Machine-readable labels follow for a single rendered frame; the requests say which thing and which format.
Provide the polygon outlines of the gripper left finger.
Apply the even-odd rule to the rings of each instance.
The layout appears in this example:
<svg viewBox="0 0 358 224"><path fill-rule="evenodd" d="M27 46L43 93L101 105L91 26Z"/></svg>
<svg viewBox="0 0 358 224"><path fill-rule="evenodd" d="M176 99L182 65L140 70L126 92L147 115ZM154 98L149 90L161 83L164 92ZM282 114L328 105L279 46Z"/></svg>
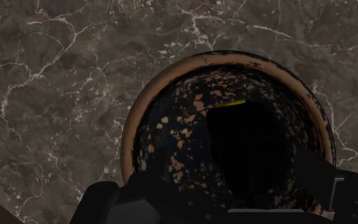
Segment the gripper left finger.
<svg viewBox="0 0 358 224"><path fill-rule="evenodd" d="M139 172L123 187L114 181L90 185L69 224L167 224L141 184L155 179L148 172Z"/></svg>

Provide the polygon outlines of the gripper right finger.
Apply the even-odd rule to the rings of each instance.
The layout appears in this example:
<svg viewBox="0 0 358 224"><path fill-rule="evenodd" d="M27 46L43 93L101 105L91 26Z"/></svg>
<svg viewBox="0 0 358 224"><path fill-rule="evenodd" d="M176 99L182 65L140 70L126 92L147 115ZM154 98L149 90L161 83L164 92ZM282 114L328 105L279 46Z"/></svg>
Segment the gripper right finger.
<svg viewBox="0 0 358 224"><path fill-rule="evenodd" d="M358 173L339 169L304 148L296 150L296 181L326 211L333 224L358 224Z"/></svg>

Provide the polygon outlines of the brown black speckled bowl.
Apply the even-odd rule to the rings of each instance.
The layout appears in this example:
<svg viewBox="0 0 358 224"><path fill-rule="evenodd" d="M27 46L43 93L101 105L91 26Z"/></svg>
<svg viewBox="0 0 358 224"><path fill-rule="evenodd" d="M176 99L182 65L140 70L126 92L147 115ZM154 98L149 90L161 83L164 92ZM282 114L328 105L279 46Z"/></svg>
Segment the brown black speckled bowl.
<svg viewBox="0 0 358 224"><path fill-rule="evenodd" d="M290 70L240 51L203 52L157 74L130 110L121 140L124 180L136 172L161 176L178 192L224 209L245 207L234 196L210 153L207 111L232 101L258 102L278 122L287 153L272 146L271 171L292 162L298 148L336 163L332 128L312 91Z"/></svg>

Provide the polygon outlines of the black object with yellow edge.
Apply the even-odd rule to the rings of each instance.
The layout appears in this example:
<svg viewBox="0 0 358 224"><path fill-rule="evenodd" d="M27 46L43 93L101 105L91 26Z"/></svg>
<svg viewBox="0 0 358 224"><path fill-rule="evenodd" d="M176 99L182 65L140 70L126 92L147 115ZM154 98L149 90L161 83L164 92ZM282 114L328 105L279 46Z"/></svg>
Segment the black object with yellow edge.
<svg viewBox="0 0 358 224"><path fill-rule="evenodd" d="M263 104L215 106L207 128L212 158L236 198L252 201L286 179L291 152L280 122Z"/></svg>

